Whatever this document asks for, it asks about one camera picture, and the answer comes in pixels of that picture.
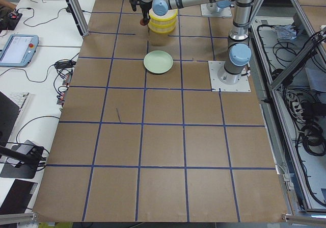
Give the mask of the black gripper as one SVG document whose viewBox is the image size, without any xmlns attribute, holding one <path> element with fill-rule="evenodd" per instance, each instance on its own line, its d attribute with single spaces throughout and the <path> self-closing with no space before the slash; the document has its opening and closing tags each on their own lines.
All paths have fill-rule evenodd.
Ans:
<svg viewBox="0 0 326 228">
<path fill-rule="evenodd" d="M 137 6 L 140 6 L 143 16 L 149 16 L 149 11 L 152 8 L 152 1 L 146 2 L 145 0 L 129 0 L 131 8 L 134 12 L 137 11 Z"/>
</svg>

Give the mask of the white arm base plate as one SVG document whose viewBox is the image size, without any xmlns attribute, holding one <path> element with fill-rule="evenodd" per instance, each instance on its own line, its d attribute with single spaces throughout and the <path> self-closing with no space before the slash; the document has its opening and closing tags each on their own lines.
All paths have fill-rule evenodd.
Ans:
<svg viewBox="0 0 326 228">
<path fill-rule="evenodd" d="M 230 6 L 220 8 L 217 4 L 202 4 L 201 15 L 204 17 L 231 18 Z"/>
<path fill-rule="evenodd" d="M 240 74 L 229 74 L 225 61 L 208 61 L 212 92 L 251 92 L 248 75 L 243 68 Z"/>
</svg>

